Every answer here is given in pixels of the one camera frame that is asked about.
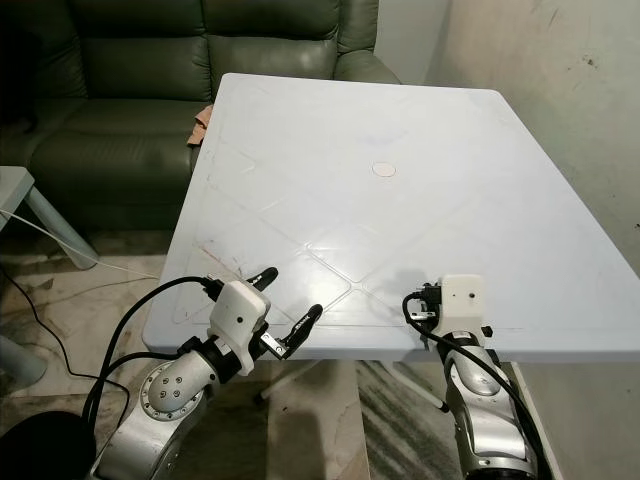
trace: white table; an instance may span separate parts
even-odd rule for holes
[[[0,210],[12,214],[25,201],[50,233],[76,250],[84,252],[92,258],[97,258],[98,254],[95,250],[67,223],[38,191],[34,183],[33,177],[26,168],[0,166]],[[10,215],[3,212],[0,212],[0,230],[10,219]],[[81,270],[91,268],[96,264],[95,261],[78,255],[67,245],[60,244],[60,247],[69,255],[75,266]],[[24,347],[0,336],[0,368],[26,386],[42,377],[47,364]]]
[[[640,280],[495,91],[225,75],[162,281],[271,265],[276,335],[325,306],[296,358],[435,358],[400,301],[477,273],[501,359],[640,359]],[[163,294],[145,343],[204,338],[211,307]]]

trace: concrete wall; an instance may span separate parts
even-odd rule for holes
[[[380,0],[375,54],[402,83],[423,85],[447,0]]]
[[[438,81],[500,91],[640,273],[640,2],[451,0]]]
[[[434,58],[507,98],[640,273],[640,2],[450,0]],[[640,365],[521,367],[565,479],[638,478]]]

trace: floor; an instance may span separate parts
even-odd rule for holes
[[[105,262],[158,276],[170,235],[101,233],[90,242]],[[97,372],[111,332],[126,310],[157,280],[96,266],[76,270],[48,239],[3,242],[0,261],[28,291],[40,317],[63,340],[72,369]],[[48,369],[24,388],[0,375],[0,434],[41,411],[79,412],[91,381],[70,377],[51,336],[33,320],[24,298],[0,284],[0,331],[47,359]],[[134,317],[116,355],[145,350],[146,310]],[[152,361],[125,365],[114,379],[137,394]],[[298,362],[260,362],[252,374],[225,386],[204,421],[185,441],[174,478],[204,479],[451,479],[459,477],[453,422],[396,383],[373,362],[324,361],[277,390],[267,404],[252,398]],[[407,374],[442,395],[439,365],[416,364]],[[103,445],[124,404],[107,389],[97,426]]]

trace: white cord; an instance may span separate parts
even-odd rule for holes
[[[87,255],[84,252],[81,252],[80,250],[78,250],[77,248],[72,247],[71,245],[69,245],[68,243],[60,240],[58,237],[56,237],[55,235],[52,235],[51,233],[47,232],[44,228],[40,228],[38,225],[31,223],[29,220],[22,218],[19,215],[16,215],[15,213],[11,213],[8,212],[7,210],[2,210],[0,208],[0,213],[2,213],[3,215],[9,215],[9,217],[11,218],[15,218],[16,220],[20,220],[23,223],[26,223],[27,225],[29,225],[30,227],[35,228],[36,230],[38,230],[39,232],[44,233],[46,236],[53,238],[56,242],[58,242],[60,245],[64,245],[65,247],[67,247],[69,250],[77,253],[78,255],[81,255],[85,258],[88,258],[89,260],[91,260],[92,262],[96,262],[98,265],[102,265],[103,267],[109,267],[109,268],[114,268],[116,270],[122,270],[123,272],[129,272],[129,273],[134,273],[136,275],[140,275],[142,277],[146,277],[146,278],[155,278],[158,279],[158,277],[156,277],[155,275],[149,275],[148,273],[143,273],[143,272],[138,272],[136,270],[131,270],[129,268],[124,268],[124,267],[119,267],[118,265],[111,265],[110,263],[105,263],[105,262],[101,262],[100,260],[98,260],[97,258],[93,258],[91,255]]]

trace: sofa armrest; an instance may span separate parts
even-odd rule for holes
[[[367,83],[401,83],[387,66],[369,50],[356,50],[338,58],[334,80]]]

